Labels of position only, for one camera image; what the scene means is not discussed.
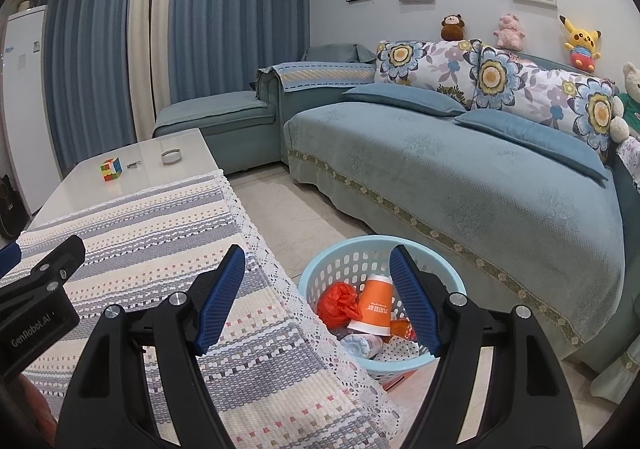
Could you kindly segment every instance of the white refrigerator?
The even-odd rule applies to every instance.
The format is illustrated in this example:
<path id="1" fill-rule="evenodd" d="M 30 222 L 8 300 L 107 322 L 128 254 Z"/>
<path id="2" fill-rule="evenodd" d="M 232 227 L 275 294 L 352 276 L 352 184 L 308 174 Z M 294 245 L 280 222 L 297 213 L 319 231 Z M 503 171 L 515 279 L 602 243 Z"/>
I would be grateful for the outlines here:
<path id="1" fill-rule="evenodd" d="M 4 127 L 18 191 L 34 215 L 62 175 L 53 148 L 42 79 L 46 6 L 9 17 L 2 51 Z"/>

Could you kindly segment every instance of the white table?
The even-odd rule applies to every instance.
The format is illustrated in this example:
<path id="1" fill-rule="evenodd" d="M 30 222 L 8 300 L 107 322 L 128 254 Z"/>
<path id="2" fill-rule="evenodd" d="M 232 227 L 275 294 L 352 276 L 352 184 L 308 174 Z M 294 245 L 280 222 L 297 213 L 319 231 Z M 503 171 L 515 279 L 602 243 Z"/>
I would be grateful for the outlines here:
<path id="1" fill-rule="evenodd" d="M 176 148 L 182 152 L 182 160 L 164 165 L 160 155 Z M 122 175 L 106 182 L 102 178 L 100 165 L 116 157 L 120 158 Z M 137 168 L 127 168 L 127 164 L 138 160 L 142 164 Z M 42 206 L 30 227 L 120 196 L 206 174 L 217 168 L 199 129 L 127 145 L 80 162 Z"/>

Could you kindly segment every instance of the paper cup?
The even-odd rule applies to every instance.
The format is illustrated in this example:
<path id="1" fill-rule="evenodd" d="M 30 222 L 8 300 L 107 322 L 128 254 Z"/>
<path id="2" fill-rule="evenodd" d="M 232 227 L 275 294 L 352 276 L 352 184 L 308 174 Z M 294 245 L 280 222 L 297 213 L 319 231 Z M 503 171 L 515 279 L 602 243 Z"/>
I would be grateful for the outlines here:
<path id="1" fill-rule="evenodd" d="M 391 297 L 393 283 L 385 275 L 370 275 L 360 294 L 358 308 L 360 321 L 351 321 L 349 328 L 366 334 L 388 336 L 391 334 Z"/>

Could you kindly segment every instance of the pink pig plush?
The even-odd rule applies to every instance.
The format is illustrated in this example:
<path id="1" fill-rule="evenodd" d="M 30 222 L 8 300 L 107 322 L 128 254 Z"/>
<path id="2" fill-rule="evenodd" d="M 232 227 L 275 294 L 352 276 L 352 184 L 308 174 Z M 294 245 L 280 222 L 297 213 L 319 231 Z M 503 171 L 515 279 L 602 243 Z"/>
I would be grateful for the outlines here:
<path id="1" fill-rule="evenodd" d="M 516 15 L 503 15 L 498 22 L 498 28 L 494 35 L 498 38 L 498 48 L 506 50 L 514 50 L 519 52 L 522 50 L 522 38 L 525 33 L 520 29 L 520 20 Z"/>

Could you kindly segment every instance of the metal screw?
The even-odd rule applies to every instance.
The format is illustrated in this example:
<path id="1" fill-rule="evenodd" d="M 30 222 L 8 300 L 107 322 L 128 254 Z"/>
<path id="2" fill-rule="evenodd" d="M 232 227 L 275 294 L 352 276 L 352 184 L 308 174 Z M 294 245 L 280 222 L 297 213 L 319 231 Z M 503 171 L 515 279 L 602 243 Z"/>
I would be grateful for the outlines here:
<path id="1" fill-rule="evenodd" d="M 106 308 L 106 310 L 104 311 L 104 315 L 108 319 L 113 319 L 114 317 L 120 315 L 120 307 L 116 304 L 112 304 Z"/>
<path id="2" fill-rule="evenodd" d="M 187 294 L 184 292 L 176 292 L 169 296 L 169 302 L 174 306 L 180 306 L 187 301 Z"/>
<path id="3" fill-rule="evenodd" d="M 449 301 L 455 306 L 464 306 L 466 304 L 466 295 L 461 293 L 454 293 L 449 296 Z"/>
<path id="4" fill-rule="evenodd" d="M 523 319 L 529 319 L 529 317 L 531 317 L 531 310 L 529 310 L 526 306 L 520 305 L 516 307 L 516 315 Z"/>

